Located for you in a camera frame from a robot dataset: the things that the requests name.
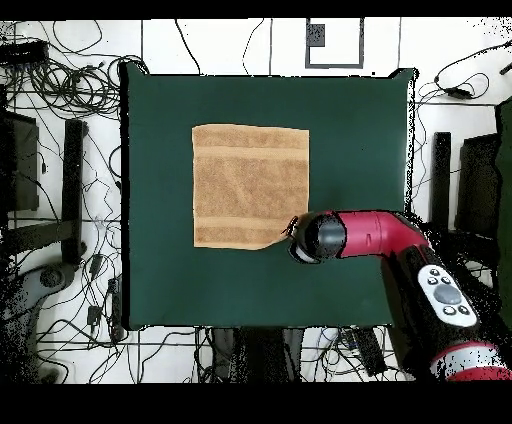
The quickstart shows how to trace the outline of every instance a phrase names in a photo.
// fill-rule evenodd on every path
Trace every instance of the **green tablecloth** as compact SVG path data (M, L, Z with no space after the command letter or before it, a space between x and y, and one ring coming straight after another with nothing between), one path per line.
M391 322L375 257L307 266L284 242L194 248L191 129L308 129L310 210L403 210L412 77L146 76L128 65L130 326Z
M498 222L498 282L503 301L501 316L508 327L512 328L512 97L496 108L496 126L501 138L496 166L502 178Z

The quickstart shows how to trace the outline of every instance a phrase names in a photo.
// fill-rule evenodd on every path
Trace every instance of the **brown towel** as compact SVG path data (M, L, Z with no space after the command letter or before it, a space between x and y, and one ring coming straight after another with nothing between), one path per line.
M309 131L192 128L194 246L261 249L308 211Z

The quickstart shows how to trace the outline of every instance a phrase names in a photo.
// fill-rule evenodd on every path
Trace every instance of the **cable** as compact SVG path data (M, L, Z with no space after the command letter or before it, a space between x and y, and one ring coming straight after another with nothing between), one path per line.
M470 54L469 56L466 56L466 57L463 57L462 59L458 59L456 60L455 62L452 62L452 63L449 63L448 65L446 65L444 68L442 68L438 73L437 75L434 77L434 83L437 85L437 87L440 89L440 90L443 90L443 91L446 91L448 90L449 88L443 88L439 85L439 76L441 75L441 73L443 73L446 69L450 68L451 66L453 65L456 65L464 60L467 60L467 59L470 59L472 57L475 57L475 56L478 56L480 54L483 54L483 53L487 53L488 51L491 51L491 50L497 50L497 49L500 49L500 48L508 48L512 46L512 40L508 40L507 42L503 43L503 44L499 44L497 46L491 46L491 47L486 47L482 50L479 50L475 53L472 53Z
M117 152L121 148L121 145L117 146L112 152L110 153L110 156L108 157L108 169L112 175L114 175L117 178L121 178L121 175L116 174L114 170L112 169L112 156L114 156L114 153Z
M160 352L162 350L162 348L164 347L164 344L165 342L167 341L167 339L170 337L170 336L175 336L175 335L179 335L179 336L190 336L192 334L195 334L195 331L192 331L192 332L189 332L189 333L181 333L179 331L172 331L170 333L168 333L164 339L162 340L162 343L160 343L160 346L158 347L158 349L152 353L150 356L148 356L146 359L144 359L142 361L142 364L141 364L141 374L140 374L140 379L139 379L139 383L142 383L142 380L144 378L144 364L149 361L150 359L154 358L158 352Z
M194 57L194 55L192 54L192 52L188 48L187 41L185 40L185 36L183 35L183 32L181 31L181 28L180 28L180 25L178 24L178 20L177 19L174 20L174 24L176 25L176 28L178 28L178 31L179 31L180 36L181 36L181 41L183 41L183 44L185 45L185 48L187 49L187 52L188 52L189 56L192 58L192 60L194 61L194 63L197 66L197 73L199 75L201 75L201 68L199 67L199 63L197 63L196 58Z
M47 63L35 66L29 70L4 70L7 80L6 88L8 91L14 92L11 98L8 99L8 104L22 91L26 83L30 83L33 90L46 106L36 107L35 104L32 104L33 107L31 108L18 107L19 109L34 109L36 111L49 109L59 118L65 119L66 117L59 115L56 111L68 112L68 107L71 107L81 117L100 115L107 119L114 119L107 115L116 113L117 117L115 120L118 120L120 87L113 80L112 75L116 73L119 78L119 65L122 62L134 63L141 72L146 74L149 73L149 70L142 59L135 55L118 56L83 53L99 43L103 37L101 27L97 21L94 22L99 30L98 40L76 51L71 50L60 42L57 36L56 22L53 23L52 30L60 47L51 43L44 25L42 22L39 22L46 34L46 42L48 42L50 47L62 53L71 67L50 58ZM38 39L26 37L24 40ZM98 66L87 65L79 68L69 61L67 54L75 54L82 57L113 58L113 60L106 67L106 70L104 70L104 61L100 62Z
M243 67L245 69L245 73L247 75L249 75L249 72L247 72L247 68L245 67L245 54L247 53L247 48L249 47L249 43L251 42L251 38L252 38L252 35L254 34L254 31L256 31L260 27L260 25L263 23L264 20L265 20L265 18L263 18L261 20L261 22L258 25L256 25L256 27L252 30L251 35L249 36L249 39L247 40L247 44L245 45L244 55L242 56L242 65L243 65Z
M44 187L41 185L41 183L39 181L36 181L36 180L30 178L29 176L25 175L23 172L15 171L15 173L17 175L21 175L23 178L26 178L27 180L31 181L32 183L34 183L36 186L38 186L43 191L43 193L45 194L46 198L48 199L48 203L50 204L50 208L52 209L53 216L55 217L55 220L57 221L57 225L60 225L60 219L57 216L57 212L55 212L55 208L53 207L53 203L50 200L50 196L48 196L48 193L46 192Z

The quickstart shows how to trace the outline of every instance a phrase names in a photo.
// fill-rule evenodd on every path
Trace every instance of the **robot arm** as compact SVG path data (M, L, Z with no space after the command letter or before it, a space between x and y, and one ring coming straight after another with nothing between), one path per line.
M421 231L384 211L326 211L292 221L290 255L300 263L376 255L400 293L408 338L424 375L437 380L512 379L481 317Z

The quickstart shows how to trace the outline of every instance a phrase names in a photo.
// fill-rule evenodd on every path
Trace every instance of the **black metal frame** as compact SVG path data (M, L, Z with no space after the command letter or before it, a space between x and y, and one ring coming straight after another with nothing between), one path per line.
M87 124L78 119L65 123L62 172L62 219L51 224L9 229L0 247L4 257L37 250L61 242L62 261L79 265L85 250L82 243L82 155Z
M440 241L441 257L452 257L453 252L466 260L478 262L495 269L499 262L498 242L495 238L481 237L478 234L448 229L450 192L450 133L435 133L432 156L432 190L430 195L430 221L424 229L436 233Z

